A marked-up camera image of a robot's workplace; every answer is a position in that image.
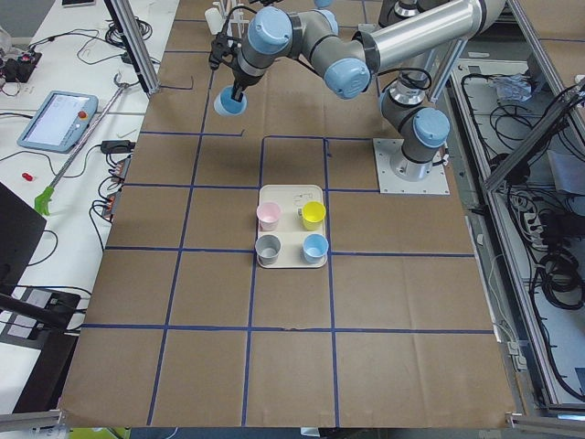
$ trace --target brown cardboard surface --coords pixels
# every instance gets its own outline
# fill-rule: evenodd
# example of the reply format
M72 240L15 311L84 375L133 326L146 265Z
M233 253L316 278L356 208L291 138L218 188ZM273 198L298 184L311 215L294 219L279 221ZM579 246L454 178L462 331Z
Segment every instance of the brown cardboard surface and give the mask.
M324 149L321 139L265 139L265 185L323 187Z
M165 135L141 134L126 182L189 185L198 142L197 136L184 136L170 142Z
M285 329L330 327L329 306L327 270L256 272L255 326Z
M585 41L541 41L563 86L575 85L585 70Z
M162 325L175 265L174 252L107 250L100 267L106 274L98 273L85 322ZM137 276L141 272L157 276Z
M485 407L514 410L491 335L336 338L342 425L503 428L505 418ZM365 369L376 374L365 376Z
M207 92L211 70L207 65L207 53L166 52L163 56L158 78L163 87L191 87Z
M188 195L182 187L124 187L108 245L178 247Z
M256 186L260 177L260 156L260 138L203 137L196 184Z
M331 336L255 333L249 426L335 425Z
M197 249L254 247L258 191L207 189L193 192L185 246Z
M166 51L206 50L211 48L213 36L207 22L175 21L171 28Z
M238 425L245 362L244 333L169 331L153 425Z
M338 327L492 327L477 306L484 292L473 258L335 256L333 265Z
M59 406L67 425L145 425L163 331L83 329Z
M171 323L244 327L248 324L252 256L186 252L181 256Z
M194 87L150 101L60 404L70 424L503 426L511 397L451 170L450 196L380 195L371 139L397 134L375 84L343 102L289 59L243 115L218 116L233 76L189 52L208 50L188 21L202 5L179 6L161 77ZM335 10L348 39L364 5ZM255 262L266 184L324 190L324 267Z
M329 186L331 188L378 189L372 141L328 141Z
M582 0L519 0L538 38L585 39Z
M148 104L142 131L200 133L206 108L206 91L161 89Z
M473 253L453 197L334 192L329 200L334 251Z

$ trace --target pink cup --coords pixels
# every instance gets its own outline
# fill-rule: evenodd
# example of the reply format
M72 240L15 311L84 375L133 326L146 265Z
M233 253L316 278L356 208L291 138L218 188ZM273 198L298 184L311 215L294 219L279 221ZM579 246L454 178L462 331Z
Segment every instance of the pink cup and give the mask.
M261 203L256 209L256 217L258 217L260 227L266 231L276 230L281 214L281 207L271 201Z

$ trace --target white table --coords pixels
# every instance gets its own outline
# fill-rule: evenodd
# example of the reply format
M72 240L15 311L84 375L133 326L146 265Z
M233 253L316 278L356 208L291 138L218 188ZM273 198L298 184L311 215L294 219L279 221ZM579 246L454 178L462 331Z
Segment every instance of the white table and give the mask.
M146 41L146 46L150 55L160 60L165 51L178 0L130 0L130 3L134 14L152 25L153 35ZM110 16L103 0L98 0L96 6L78 8L63 8L56 1L33 41L76 27L98 28L103 37L108 19ZM43 58L36 71L29 82L22 85L21 92L16 97L0 95L0 112L16 111L32 115L53 90L93 94L99 98L101 110L116 91L112 81L116 73L122 74L123 81L136 81L133 67L123 64L119 58L94 66L79 61L76 53L87 40L85 37L60 37L39 46L37 49L43 52ZM90 43L88 48L83 58L89 61L122 53L121 50L98 41ZM15 84L7 84L6 90L11 91L12 87L15 88ZM85 152L102 140L135 141L147 105L148 99L139 85L126 91L112 107L111 114L106 115L91 136L67 175L78 174L83 167ZM27 122L28 119L25 118L0 117L0 158L26 150L16 144L16 139L27 126ZM47 155L51 157L56 170L68 157L57 153ZM58 234L57 250L47 261L27 268L21 284L73 285L92 289L102 253L88 210L91 202L98 197L99 183L108 176L107 169L104 155L96 148L90 153L87 170L81 177L62 179L59 182L49 204L51 215L47 217L46 226ZM33 176L34 180L28 182L22 178L24 172ZM47 160L38 155L17 155L0 162L0 181L30 206L52 178ZM105 242L109 224L99 218L96 218L96 224ZM54 243L54 238L45 233L32 262L47 255L53 249ZM22 289L16 289L15 296L20 294ZM88 299L84 297L79 308L87 307L87 303ZM7 314L0 314L0 320L6 321ZM80 321L81 316L74 316L70 327L76 326ZM13 411L38 355L38 350L0 343L0 414Z
M153 27L153 34L145 41L145 45L151 57L161 60L178 0L130 0L130 3L134 14ZM103 0L98 0L92 6L69 8L62 7L60 1L57 1L49 10L32 42L75 28L99 29L100 37L103 38L108 28L106 20L110 19ZM37 51L42 52L43 57L37 68L29 81L22 84L17 96L0 94L0 109L36 111L50 91L61 90L97 96L100 110L116 91L113 78L117 73L121 73L122 81L137 81L132 65L122 63L120 58L108 59L92 66L77 59L78 50L87 41L86 37L65 36L38 46ZM122 49L92 40L81 56L88 62L93 62L122 53ZM6 89L13 92L16 86L8 84ZM111 112L144 114L147 105L148 98L141 87L136 86L114 104Z
M112 114L106 115L102 124L91 136L84 151L66 175L76 175L83 168L85 152L102 140L117 139L118 136L135 141L138 137L142 115ZM0 158L24 149L16 145L16 139L27 124L25 118L0 117L0 133L3 142L0 145ZM59 169L67 159L67 155L47 153L53 166ZM46 229L58 234L58 247L55 253L45 262L27 268L21 278L21 284L32 285L73 285L87 290L92 289L95 276L101 262L101 249L96 231L90 223L88 209L91 202L98 197L97 186L108 176L108 166L99 148L90 152L88 167L78 178L62 179L52 201L49 203L51 215L46 217ZM27 172L34 177L32 182L21 177ZM38 155L17 155L0 162L0 181L32 206L35 197L52 180L53 175L47 160ZM96 218L96 224L102 239L107 239L109 224ZM54 247L55 240L45 233L39 243L32 262L42 259ZM87 297L79 308L87 307ZM0 320L6 321L7 313L0 314ZM74 316L71 326L80 323L80 316ZM28 375L37 361L39 351L29 348L15 347L0 343L0 413L11 413L16 401L27 382Z

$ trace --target blue cup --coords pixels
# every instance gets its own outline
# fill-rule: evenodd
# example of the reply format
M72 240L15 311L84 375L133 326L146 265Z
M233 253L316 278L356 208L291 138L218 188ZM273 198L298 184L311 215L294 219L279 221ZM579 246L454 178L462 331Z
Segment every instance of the blue cup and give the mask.
M308 263L319 263L329 250L329 242L323 235L314 233L303 242L303 256Z

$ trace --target green grabber tool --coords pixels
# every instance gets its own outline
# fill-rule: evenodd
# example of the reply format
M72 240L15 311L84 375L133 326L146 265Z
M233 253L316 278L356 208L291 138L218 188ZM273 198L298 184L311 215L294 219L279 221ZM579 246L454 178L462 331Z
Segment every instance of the green grabber tool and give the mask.
M78 143L75 145L75 148L73 148L73 151L71 151L71 155L69 156L67 161L63 164L61 169L55 175L55 178L53 178L53 181L51 181L50 184L47 187L45 187L45 190L43 190L42 194L40 194L38 197L35 198L35 210L38 213L40 213L41 215L45 215L45 216L49 215L48 203L51 200L51 196L53 195L53 192L55 192L55 186L63 178L63 176L65 175L65 173L67 172L67 170L69 169L71 164L73 163L73 160L75 160L75 157L77 157L77 155L81 152L81 150L83 149L83 146L85 146L88 139L93 134L93 132L95 131L98 124L101 122L101 119L103 119L104 116L108 113L108 111L113 106L113 104L117 101L117 99L120 97L122 92L130 87L130 84L127 82L118 82L119 77L120 77L120 74L118 73L113 79L114 84L116 84L118 86L118 90L116 90L116 92L113 94L112 98L108 101L108 103L106 103L106 106L103 107L103 111L100 113L100 115L95 120L93 120L91 122L88 129L85 131L83 136L80 138Z

